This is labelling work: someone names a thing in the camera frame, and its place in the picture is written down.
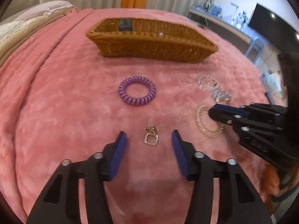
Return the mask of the silver butterfly bangle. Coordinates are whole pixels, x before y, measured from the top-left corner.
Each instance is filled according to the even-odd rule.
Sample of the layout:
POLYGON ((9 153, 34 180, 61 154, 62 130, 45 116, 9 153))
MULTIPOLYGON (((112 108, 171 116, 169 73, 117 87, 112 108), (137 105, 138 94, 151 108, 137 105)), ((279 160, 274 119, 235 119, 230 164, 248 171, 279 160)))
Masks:
POLYGON ((232 94, 228 90, 215 90, 212 98, 216 103, 229 102, 232 100, 232 94))

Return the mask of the gold square earring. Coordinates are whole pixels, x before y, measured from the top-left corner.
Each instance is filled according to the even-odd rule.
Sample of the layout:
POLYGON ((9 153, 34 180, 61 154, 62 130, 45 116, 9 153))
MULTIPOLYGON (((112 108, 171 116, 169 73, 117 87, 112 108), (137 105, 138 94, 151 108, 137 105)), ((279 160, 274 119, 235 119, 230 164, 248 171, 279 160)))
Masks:
POLYGON ((146 131, 144 143, 150 146, 156 146, 159 140, 158 132, 155 126, 149 126, 143 129, 146 131))

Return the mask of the long white desk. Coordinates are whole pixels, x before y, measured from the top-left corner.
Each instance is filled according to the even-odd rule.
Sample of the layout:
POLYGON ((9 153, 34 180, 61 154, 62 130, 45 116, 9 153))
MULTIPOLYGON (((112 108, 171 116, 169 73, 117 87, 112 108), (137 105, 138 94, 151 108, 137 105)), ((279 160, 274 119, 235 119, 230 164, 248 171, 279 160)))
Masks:
POLYGON ((250 27, 245 27, 242 29, 235 27, 228 21, 225 21, 222 18, 206 12, 201 6, 190 7, 187 17, 191 21, 197 22, 201 26, 207 27, 208 29, 221 36, 223 39, 229 41, 243 54, 245 54, 249 47, 250 39, 256 36, 261 36, 250 27))

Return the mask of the light blue stool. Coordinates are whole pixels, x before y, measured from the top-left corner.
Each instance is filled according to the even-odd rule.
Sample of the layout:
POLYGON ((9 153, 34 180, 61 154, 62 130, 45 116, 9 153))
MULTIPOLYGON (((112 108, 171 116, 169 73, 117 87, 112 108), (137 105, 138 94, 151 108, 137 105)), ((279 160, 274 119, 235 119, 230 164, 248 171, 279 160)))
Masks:
POLYGON ((261 56, 267 40, 263 36, 256 36, 250 39, 249 47, 245 52, 245 56, 253 63, 256 64, 261 56))

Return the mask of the black curved monitor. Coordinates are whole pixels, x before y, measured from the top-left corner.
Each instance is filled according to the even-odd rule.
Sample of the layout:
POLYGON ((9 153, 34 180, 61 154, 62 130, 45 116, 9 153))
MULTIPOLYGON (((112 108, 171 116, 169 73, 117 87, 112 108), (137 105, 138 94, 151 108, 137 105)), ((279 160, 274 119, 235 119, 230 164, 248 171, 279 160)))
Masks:
POLYGON ((256 4, 248 25, 282 53, 298 53, 298 32, 266 7, 256 4))

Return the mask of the pink fleece blanket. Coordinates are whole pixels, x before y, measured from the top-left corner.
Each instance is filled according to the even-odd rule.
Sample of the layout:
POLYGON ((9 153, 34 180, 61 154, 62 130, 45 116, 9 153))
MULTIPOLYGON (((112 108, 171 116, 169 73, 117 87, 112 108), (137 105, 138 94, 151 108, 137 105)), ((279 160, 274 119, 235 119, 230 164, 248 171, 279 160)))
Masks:
POLYGON ((278 195, 276 169, 241 147, 231 127, 209 138, 196 123, 198 107, 213 104, 198 88, 202 74, 231 92, 232 106, 266 103, 251 61, 209 29, 200 33, 219 50, 198 64, 105 58, 86 31, 110 17, 196 29, 187 18, 165 11, 85 9, 45 26, 15 50, 1 67, 1 192, 14 212, 26 220, 61 160, 85 160, 120 131, 128 145, 117 176, 105 185, 115 223, 184 222, 193 187, 179 172, 173 130, 212 159, 235 158, 262 199, 278 195), (156 146, 144 143, 149 126, 157 129, 156 146))

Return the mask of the brown wicker basket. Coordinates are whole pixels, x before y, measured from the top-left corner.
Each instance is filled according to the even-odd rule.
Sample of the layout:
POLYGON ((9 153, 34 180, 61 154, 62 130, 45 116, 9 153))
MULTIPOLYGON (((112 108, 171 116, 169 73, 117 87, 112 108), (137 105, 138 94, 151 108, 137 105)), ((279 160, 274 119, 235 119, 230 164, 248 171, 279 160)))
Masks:
POLYGON ((216 44, 191 27, 131 18, 133 31, 119 32, 119 19, 103 19, 86 32, 104 57, 199 63, 218 52, 216 44))

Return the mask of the white desk lamp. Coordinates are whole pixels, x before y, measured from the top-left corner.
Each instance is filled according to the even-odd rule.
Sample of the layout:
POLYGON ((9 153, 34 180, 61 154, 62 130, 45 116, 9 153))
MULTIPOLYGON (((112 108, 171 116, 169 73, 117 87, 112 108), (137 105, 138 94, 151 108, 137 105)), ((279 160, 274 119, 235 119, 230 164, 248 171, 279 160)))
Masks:
POLYGON ((231 20, 231 24, 233 24, 235 22, 236 13, 239 9, 239 6, 233 2, 231 2, 231 6, 233 6, 235 8, 235 12, 234 12, 234 14, 232 16, 232 20, 231 20))

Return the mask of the black watch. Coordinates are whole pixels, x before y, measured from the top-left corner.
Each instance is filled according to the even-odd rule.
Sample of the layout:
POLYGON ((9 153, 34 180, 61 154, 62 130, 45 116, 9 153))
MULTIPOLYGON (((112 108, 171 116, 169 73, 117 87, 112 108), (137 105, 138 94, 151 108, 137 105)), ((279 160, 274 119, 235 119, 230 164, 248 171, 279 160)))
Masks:
POLYGON ((125 32, 125 31, 133 31, 131 18, 120 18, 119 19, 119 32, 125 32))

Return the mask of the beige quilt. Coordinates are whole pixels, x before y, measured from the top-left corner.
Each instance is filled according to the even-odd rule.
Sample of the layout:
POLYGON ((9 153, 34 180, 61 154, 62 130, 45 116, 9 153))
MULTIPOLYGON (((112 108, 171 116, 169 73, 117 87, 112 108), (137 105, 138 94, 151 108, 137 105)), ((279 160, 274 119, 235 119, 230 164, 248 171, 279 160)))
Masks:
MULTIPOLYGON (((53 12, 51 15, 43 15, 35 18, 31 18, 28 21, 31 21, 27 26, 19 29, 18 31, 12 33, 7 39, 1 41, 1 64, 8 59, 8 57, 22 45, 27 39, 29 39, 34 33, 47 26, 48 24, 66 16, 71 12, 78 12, 78 7, 74 6, 69 9, 61 9, 53 12)), ((13 15, 13 20, 9 21, 8 19, 1 22, 2 24, 13 22, 21 14, 13 15)))

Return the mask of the white dotted pillow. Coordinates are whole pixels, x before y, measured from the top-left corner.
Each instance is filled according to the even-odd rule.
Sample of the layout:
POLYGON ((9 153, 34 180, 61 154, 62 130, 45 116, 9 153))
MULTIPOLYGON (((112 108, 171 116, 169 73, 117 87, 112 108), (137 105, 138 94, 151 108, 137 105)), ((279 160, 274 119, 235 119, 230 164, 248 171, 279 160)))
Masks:
POLYGON ((4 41, 7 39, 12 33, 22 29, 27 26, 31 21, 13 21, 10 23, 2 24, 0 30, 0 39, 4 41))

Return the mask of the lilac pillow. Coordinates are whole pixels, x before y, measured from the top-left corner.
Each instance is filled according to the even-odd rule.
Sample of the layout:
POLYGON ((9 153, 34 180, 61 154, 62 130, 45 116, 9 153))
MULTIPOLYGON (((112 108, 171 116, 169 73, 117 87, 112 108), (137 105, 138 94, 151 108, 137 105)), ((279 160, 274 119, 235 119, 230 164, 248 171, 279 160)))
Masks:
POLYGON ((69 9, 73 7, 74 5, 68 1, 49 1, 28 9, 18 16, 14 21, 26 21, 43 15, 51 15, 53 12, 61 9, 69 9))

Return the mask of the beige padded headboard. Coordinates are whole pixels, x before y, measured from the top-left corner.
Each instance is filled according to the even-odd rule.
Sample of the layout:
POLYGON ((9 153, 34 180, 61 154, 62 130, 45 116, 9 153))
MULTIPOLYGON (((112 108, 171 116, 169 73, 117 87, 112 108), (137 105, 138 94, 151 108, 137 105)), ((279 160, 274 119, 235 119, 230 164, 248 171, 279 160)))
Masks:
POLYGON ((35 5, 38 5, 40 0, 12 0, 6 11, 1 17, 1 21, 35 5))

